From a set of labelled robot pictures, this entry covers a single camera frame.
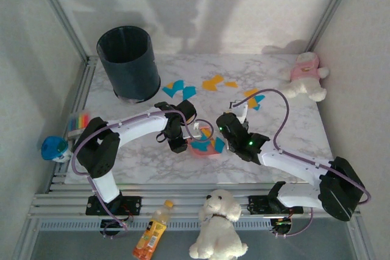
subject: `white plush dog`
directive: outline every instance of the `white plush dog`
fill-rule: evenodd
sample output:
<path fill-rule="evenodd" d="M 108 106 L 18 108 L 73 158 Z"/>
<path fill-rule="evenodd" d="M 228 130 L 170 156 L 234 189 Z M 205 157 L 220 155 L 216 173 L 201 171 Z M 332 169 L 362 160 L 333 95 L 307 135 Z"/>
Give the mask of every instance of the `white plush dog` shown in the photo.
<path fill-rule="evenodd" d="M 327 90 L 321 88 L 319 80 L 329 75 L 329 69 L 318 67 L 317 54 L 314 52 L 300 54 L 292 70 L 281 72 L 282 79 L 291 81 L 280 89 L 281 92 L 288 98 L 307 93 L 309 98 L 315 102 L 325 99 Z"/>
<path fill-rule="evenodd" d="M 199 211 L 202 221 L 199 237 L 190 248 L 193 259 L 234 260 L 246 253 L 233 222 L 241 215 L 241 207 L 226 190 L 215 190 L 206 197 Z"/>

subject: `plush toy ear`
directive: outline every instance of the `plush toy ear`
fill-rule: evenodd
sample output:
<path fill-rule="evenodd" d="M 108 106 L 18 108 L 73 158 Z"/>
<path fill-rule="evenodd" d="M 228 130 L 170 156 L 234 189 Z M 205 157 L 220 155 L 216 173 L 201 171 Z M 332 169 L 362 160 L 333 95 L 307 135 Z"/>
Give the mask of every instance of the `plush toy ear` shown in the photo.
<path fill-rule="evenodd" d="M 226 214 L 226 218 L 231 222 L 236 222 L 241 216 L 241 206 L 237 202 L 232 202 L 230 208 Z"/>

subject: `small pink object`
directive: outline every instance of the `small pink object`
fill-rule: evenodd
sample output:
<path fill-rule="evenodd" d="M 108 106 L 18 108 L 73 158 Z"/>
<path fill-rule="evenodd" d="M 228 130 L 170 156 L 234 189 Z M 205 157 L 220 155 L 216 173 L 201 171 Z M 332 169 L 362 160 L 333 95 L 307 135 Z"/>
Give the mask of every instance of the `small pink object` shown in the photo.
<path fill-rule="evenodd" d="M 317 54 L 314 55 L 314 58 L 306 62 L 297 62 L 294 65 L 294 68 L 291 71 L 290 80 L 297 80 L 304 77 L 314 77 L 316 80 L 320 80 L 318 74 L 319 59 Z"/>
<path fill-rule="evenodd" d="M 206 152 L 203 152 L 199 149 L 194 149 L 191 145 L 191 142 L 193 140 L 191 138 L 187 139 L 187 145 L 188 145 L 188 148 L 190 150 L 190 152 L 192 153 L 193 156 L 195 156 L 196 158 L 204 158 L 204 157 L 214 157 L 214 156 L 217 156 L 217 155 L 220 155 L 219 152 L 217 152 L 213 145 L 212 144 L 209 144 L 207 146 L 207 151 Z"/>

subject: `gray floor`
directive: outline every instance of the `gray floor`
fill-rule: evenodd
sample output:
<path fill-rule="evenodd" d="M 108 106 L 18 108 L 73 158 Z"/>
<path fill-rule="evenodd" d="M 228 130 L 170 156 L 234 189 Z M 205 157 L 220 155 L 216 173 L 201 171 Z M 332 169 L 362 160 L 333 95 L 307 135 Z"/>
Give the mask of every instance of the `gray floor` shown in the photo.
<path fill-rule="evenodd" d="M 294 220 L 299 229 L 307 219 Z M 153 260 L 190 259 L 188 248 L 198 231 L 167 231 L 154 253 Z M 132 259 L 132 250 L 142 232 L 127 237 L 103 239 L 99 232 L 40 232 L 32 260 L 69 259 Z M 268 231 L 240 231 L 241 240 L 249 250 L 242 260 L 354 260 L 345 223 L 334 219 L 315 219 L 312 226 L 299 236 L 275 239 Z"/>

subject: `colorful marker set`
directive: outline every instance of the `colorful marker set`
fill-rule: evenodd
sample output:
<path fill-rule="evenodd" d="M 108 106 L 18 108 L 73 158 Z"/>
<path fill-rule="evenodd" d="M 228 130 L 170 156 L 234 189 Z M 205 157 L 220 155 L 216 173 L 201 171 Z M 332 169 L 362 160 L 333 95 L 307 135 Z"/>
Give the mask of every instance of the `colorful marker set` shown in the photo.
<path fill-rule="evenodd" d="M 90 115 L 86 112 L 71 117 L 68 124 L 68 139 L 80 136 L 89 122 Z"/>
<path fill-rule="evenodd" d="M 90 115 L 88 113 L 82 113 L 77 117 L 73 117 L 69 121 L 69 131 L 84 129 L 90 122 Z"/>

